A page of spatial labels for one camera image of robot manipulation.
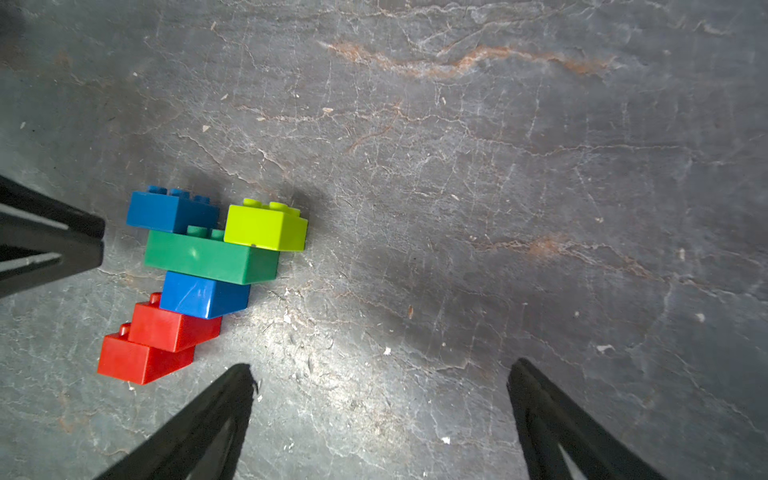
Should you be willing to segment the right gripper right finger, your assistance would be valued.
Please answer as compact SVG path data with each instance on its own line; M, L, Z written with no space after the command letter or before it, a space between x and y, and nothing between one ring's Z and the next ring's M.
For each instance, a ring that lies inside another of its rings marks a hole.
M663 477L528 359L520 358L512 365L507 390L531 479L570 479L565 457L587 479Z

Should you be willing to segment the green long lego brick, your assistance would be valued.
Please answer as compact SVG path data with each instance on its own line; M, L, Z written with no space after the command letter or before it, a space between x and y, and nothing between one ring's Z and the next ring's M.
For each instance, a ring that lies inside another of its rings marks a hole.
M187 233L150 230L144 265L238 285L275 280L279 252L223 241L224 231L189 226Z

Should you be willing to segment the blue lego brick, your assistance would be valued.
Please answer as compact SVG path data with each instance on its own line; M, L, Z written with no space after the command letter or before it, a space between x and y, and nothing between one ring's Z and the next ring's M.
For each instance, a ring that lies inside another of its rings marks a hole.
M159 307L188 316L214 319L245 310L249 295L249 285L168 272Z
M185 234L188 226L215 229L219 208L205 196L151 185L132 193L126 217L129 226Z

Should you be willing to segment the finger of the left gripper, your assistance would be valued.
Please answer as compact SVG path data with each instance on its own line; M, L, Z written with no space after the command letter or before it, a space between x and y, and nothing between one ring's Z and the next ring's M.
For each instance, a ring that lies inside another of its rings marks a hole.
M24 213L1 214L1 260L25 262L1 272L2 297L102 265L104 219L6 177L1 179L1 205Z

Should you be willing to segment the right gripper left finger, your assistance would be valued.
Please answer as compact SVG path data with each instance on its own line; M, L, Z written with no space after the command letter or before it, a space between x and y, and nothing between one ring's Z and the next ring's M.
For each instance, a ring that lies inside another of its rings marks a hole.
M101 479L232 479L257 385L248 364L230 367Z

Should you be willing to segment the red lego brick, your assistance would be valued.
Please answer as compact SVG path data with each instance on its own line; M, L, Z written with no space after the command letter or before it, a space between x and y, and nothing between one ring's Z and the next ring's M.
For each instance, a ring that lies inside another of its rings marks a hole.
M169 352L180 352L217 338L222 317L204 319L160 308L161 292L135 305L128 340Z
M194 361L195 347L178 352L131 342L130 323L104 337L97 373L139 385L146 385L176 372Z

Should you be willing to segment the lime green lego brick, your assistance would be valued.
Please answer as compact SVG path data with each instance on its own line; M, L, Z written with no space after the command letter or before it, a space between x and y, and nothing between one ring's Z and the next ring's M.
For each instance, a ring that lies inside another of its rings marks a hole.
M278 252L305 249L308 220L300 210L279 202L263 204L246 198L241 205L230 205L224 241Z

